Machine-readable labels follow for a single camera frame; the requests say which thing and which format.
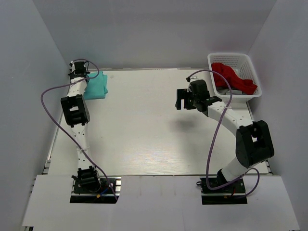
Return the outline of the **teal t shirt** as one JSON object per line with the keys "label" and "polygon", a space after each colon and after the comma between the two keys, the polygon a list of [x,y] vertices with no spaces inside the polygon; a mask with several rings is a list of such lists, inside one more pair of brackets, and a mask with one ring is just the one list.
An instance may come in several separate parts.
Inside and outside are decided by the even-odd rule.
{"label": "teal t shirt", "polygon": [[107,89],[107,75],[103,72],[88,74],[91,79],[89,80],[84,92],[85,100],[104,99],[108,93]]}

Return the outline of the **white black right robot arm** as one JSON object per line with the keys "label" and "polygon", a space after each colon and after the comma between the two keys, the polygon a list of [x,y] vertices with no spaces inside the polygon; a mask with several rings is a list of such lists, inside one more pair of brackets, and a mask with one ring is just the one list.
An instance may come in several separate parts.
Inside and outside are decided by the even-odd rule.
{"label": "white black right robot arm", "polygon": [[186,89],[177,89],[175,107],[196,109],[229,130],[236,138],[235,158],[217,172],[217,185],[223,192],[235,186],[235,180],[257,164],[274,156],[274,147],[267,123],[253,121],[230,109],[221,98],[210,96],[204,80],[196,80]]}

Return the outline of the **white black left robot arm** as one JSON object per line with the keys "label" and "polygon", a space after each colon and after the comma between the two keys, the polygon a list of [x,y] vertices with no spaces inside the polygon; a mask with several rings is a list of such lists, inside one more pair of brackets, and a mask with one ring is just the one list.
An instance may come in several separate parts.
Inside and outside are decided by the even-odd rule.
{"label": "white black left robot arm", "polygon": [[77,179],[91,192],[97,192],[102,186],[96,166],[91,158],[88,141],[88,123],[90,113],[85,103],[84,93],[89,83],[88,61],[70,63],[70,83],[68,94],[61,98],[61,106],[67,125],[71,128],[73,140],[77,142],[78,171]]}

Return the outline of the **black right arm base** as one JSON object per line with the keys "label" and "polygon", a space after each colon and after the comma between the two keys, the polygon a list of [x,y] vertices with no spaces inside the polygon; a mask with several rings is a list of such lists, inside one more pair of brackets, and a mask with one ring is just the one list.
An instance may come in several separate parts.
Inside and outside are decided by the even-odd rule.
{"label": "black right arm base", "polygon": [[245,205],[246,190],[243,179],[218,190],[210,190],[206,178],[200,178],[196,186],[201,189],[202,205]]}

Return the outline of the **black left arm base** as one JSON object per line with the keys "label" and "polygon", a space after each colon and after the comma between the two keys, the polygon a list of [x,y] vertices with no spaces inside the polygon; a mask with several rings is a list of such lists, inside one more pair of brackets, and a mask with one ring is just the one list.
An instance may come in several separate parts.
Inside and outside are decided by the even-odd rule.
{"label": "black left arm base", "polygon": [[121,177],[106,179],[93,167],[79,169],[72,176],[72,204],[116,204],[121,190]]}

